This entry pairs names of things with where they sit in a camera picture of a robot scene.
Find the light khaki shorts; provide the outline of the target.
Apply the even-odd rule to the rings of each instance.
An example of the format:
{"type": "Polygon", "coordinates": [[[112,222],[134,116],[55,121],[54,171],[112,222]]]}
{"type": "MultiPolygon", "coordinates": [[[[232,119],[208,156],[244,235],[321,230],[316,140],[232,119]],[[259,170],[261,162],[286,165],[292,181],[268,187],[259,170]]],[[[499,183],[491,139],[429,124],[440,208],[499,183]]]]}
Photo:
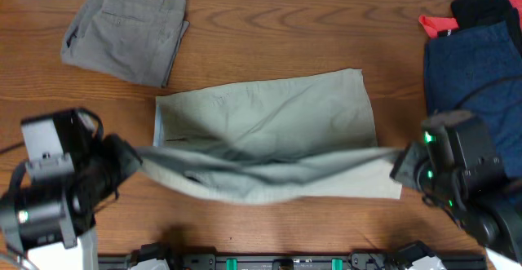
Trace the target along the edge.
{"type": "Polygon", "coordinates": [[[300,197],[397,199],[359,69],[159,96],[151,179],[189,196],[262,205],[300,197]]]}

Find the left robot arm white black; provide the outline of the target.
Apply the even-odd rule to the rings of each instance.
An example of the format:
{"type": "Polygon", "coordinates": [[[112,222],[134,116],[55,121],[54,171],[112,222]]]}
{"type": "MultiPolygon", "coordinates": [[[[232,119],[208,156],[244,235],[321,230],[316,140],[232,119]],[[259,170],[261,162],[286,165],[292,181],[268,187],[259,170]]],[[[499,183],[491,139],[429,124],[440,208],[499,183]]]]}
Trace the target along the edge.
{"type": "Polygon", "coordinates": [[[142,165],[100,118],[71,108],[20,123],[28,159],[1,197],[1,258],[18,269],[97,269],[95,214],[142,165]]]}

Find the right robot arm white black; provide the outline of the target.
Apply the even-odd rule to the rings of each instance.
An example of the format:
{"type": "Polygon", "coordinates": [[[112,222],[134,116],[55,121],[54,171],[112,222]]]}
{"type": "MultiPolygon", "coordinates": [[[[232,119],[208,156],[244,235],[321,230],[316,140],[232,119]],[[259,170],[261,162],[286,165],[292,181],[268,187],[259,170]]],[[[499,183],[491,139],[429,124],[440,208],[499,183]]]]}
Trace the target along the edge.
{"type": "Polygon", "coordinates": [[[509,179],[489,129],[467,110],[422,122],[423,141],[400,153],[390,177],[442,209],[477,243],[521,261],[521,182],[509,179]]]}

